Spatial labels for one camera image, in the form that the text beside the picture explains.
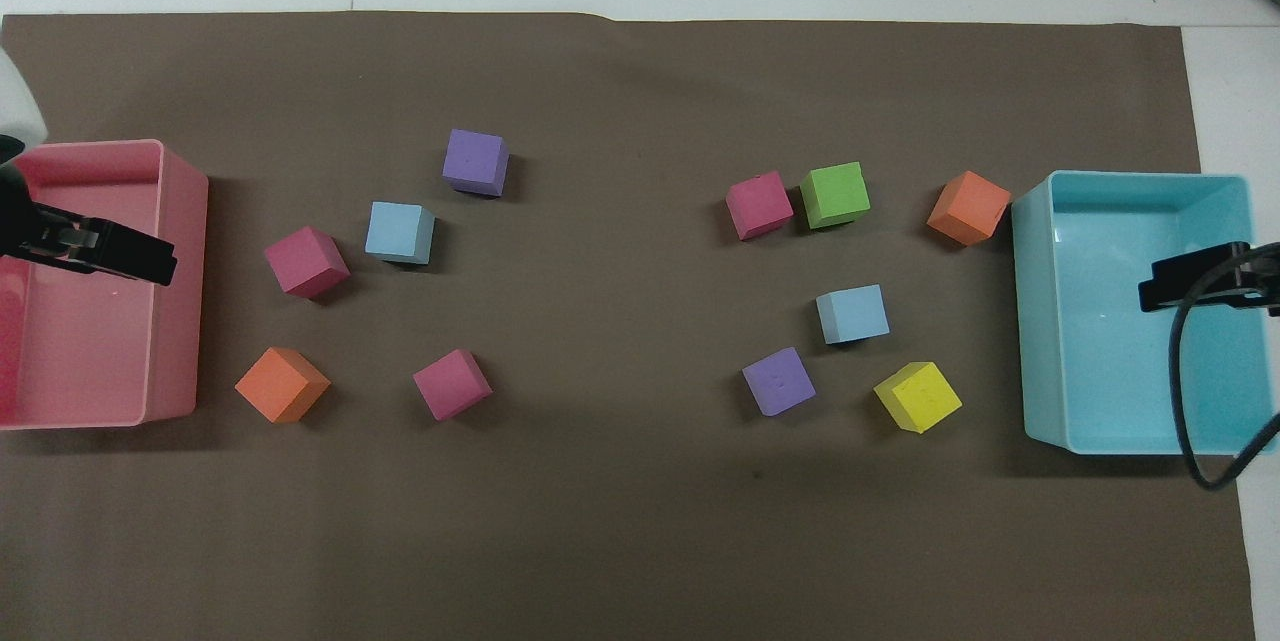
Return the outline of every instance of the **teal bin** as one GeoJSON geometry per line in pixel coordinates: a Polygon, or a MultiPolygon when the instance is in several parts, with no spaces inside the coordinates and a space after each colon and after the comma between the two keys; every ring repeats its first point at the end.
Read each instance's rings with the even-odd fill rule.
{"type": "MultiPolygon", "coordinates": [[[[1053,171],[1016,200],[1027,435],[1078,454],[1178,454],[1174,310],[1143,313],[1138,284],[1161,258],[1252,243],[1251,219],[1244,179],[1198,173],[1053,171]]],[[[1265,321],[1263,310],[1219,305],[1188,317],[1183,395],[1197,453],[1235,454],[1271,418],[1265,321]]]]}

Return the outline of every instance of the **pink cube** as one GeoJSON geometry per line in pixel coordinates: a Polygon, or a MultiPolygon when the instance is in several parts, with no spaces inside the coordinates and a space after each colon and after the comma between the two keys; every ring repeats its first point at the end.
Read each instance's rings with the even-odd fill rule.
{"type": "Polygon", "coordinates": [[[314,299],[351,276],[333,237],[302,226],[266,249],[266,261],[285,294],[314,299]]]}
{"type": "Polygon", "coordinates": [[[791,200],[777,171],[732,184],[724,196],[740,241],[776,232],[794,216],[791,200]]]}
{"type": "Polygon", "coordinates": [[[475,357],[466,349],[449,351],[444,358],[416,372],[413,383],[436,421],[453,418],[493,394],[475,357]]]}

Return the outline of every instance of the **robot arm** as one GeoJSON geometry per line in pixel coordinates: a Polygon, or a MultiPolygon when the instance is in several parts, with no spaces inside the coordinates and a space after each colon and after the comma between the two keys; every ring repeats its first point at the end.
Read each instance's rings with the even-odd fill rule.
{"type": "Polygon", "coordinates": [[[1220,264],[1221,273],[1196,296],[1194,305],[1266,308],[1270,316],[1280,316],[1280,253],[1249,249],[1244,241],[1151,264],[1151,280],[1138,284],[1142,310],[1178,308],[1198,278],[1220,264]]]}
{"type": "Polygon", "coordinates": [[[46,138],[36,99],[0,50],[0,255],[74,273],[114,273],[168,287],[173,244],[133,228],[36,203],[14,157],[46,138]]]}

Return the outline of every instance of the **black cable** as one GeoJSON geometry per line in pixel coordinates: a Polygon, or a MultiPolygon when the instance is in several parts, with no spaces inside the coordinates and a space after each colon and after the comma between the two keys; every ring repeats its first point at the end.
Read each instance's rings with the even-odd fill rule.
{"type": "Polygon", "coordinates": [[[1193,480],[1208,491],[1220,491],[1235,481],[1235,477],[1244,471],[1244,467],[1276,436],[1276,432],[1280,432],[1280,413],[1272,416],[1271,421],[1244,445],[1244,450],[1240,450],[1240,454],[1231,461],[1226,471],[1222,472],[1222,476],[1212,481],[1204,477],[1199,463],[1196,462],[1196,450],[1192,450],[1190,435],[1187,431],[1187,413],[1183,408],[1183,328],[1187,325],[1187,315],[1199,302],[1208,287],[1215,284],[1221,276],[1235,271],[1236,267],[1242,267],[1251,261],[1257,261],[1257,258],[1268,257],[1268,255],[1280,255],[1280,243],[1262,244],[1256,249],[1248,249],[1248,252],[1238,255],[1235,258],[1217,264],[1217,266],[1208,269],[1203,276],[1197,278],[1187,292],[1187,296],[1183,296],[1181,302],[1178,305],[1178,313],[1174,316],[1174,328],[1169,334],[1169,390],[1174,403],[1174,427],[1178,430],[1178,445],[1183,450],[1183,459],[1187,462],[1187,468],[1192,473],[1193,480]]]}

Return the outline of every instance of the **pink bin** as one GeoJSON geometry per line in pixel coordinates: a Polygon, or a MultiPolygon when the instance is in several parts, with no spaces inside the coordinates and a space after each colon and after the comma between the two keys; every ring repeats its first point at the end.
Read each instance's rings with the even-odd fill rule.
{"type": "Polygon", "coordinates": [[[173,284],[0,258],[0,430],[136,426],[196,407],[209,179],[160,141],[45,145],[33,200],[174,244],[173,284]]]}

